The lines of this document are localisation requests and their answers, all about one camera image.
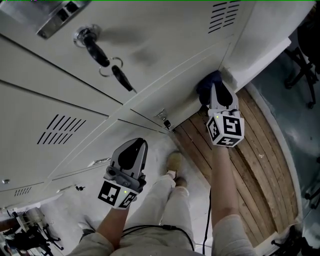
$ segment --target beige shoe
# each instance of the beige shoe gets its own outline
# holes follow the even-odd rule
[[[182,177],[178,177],[176,178],[175,180],[175,186],[178,187],[178,186],[182,186],[182,187],[187,187],[188,183],[186,181],[186,179],[182,178]]]
[[[172,152],[166,160],[166,170],[178,172],[182,166],[182,155],[180,152]]]

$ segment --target wooden floor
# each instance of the wooden floor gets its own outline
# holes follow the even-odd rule
[[[244,89],[237,93],[245,136],[229,149],[244,229],[255,247],[298,215],[291,175],[279,143],[259,107]],[[207,113],[199,111],[175,129],[175,136],[210,183],[211,139]]]

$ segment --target vent slot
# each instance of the vent slot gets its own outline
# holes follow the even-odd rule
[[[240,1],[225,1],[214,4],[211,10],[208,34],[235,23]]]
[[[41,134],[38,145],[64,145],[87,120],[57,114]]]
[[[32,188],[32,186],[27,186],[27,187],[16,189],[14,192],[14,196],[19,197],[19,196],[29,194],[31,188]]]

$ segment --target white floor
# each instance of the white floor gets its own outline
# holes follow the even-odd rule
[[[145,139],[148,142],[148,154],[144,169],[147,184],[137,201],[131,204],[129,215],[140,206],[156,179],[165,174],[167,156],[172,151],[179,150],[169,136],[161,133],[157,135],[153,134]],[[183,159],[183,171],[181,175],[188,181],[194,240],[196,244],[201,244],[204,239],[207,223],[210,187],[200,171],[186,158]],[[52,231],[61,238],[60,245],[64,247],[62,254],[69,254],[79,243],[82,230],[77,225],[78,221],[81,221],[84,216],[88,216],[92,225],[97,227],[108,213],[109,206],[98,199],[102,181],[103,176],[98,176],[94,180],[81,184],[85,187],[83,191],[76,191],[71,188],[57,200],[41,206],[40,209],[45,215],[45,220],[51,226]],[[211,233],[212,229],[210,225],[208,231],[209,238],[212,236]],[[211,241],[212,239],[207,242],[208,246],[211,246]],[[58,251],[54,250],[53,252],[55,255],[59,255]],[[206,254],[211,254],[211,248],[206,247]]]

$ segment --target key ring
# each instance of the key ring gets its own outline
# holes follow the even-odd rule
[[[120,68],[122,68],[122,67],[124,66],[124,62],[123,62],[122,59],[120,59],[119,57],[112,57],[112,58],[108,58],[107,60],[108,60],[108,61],[110,61],[110,60],[112,60],[112,61],[114,61],[114,60],[120,61],[120,62],[121,62]],[[114,76],[114,74],[102,74],[102,73],[101,73],[101,69],[102,69],[102,68],[104,68],[104,67],[103,67],[103,66],[100,66],[100,67],[99,67],[99,74],[100,74],[101,76],[103,76],[104,78],[109,78],[109,77]]]

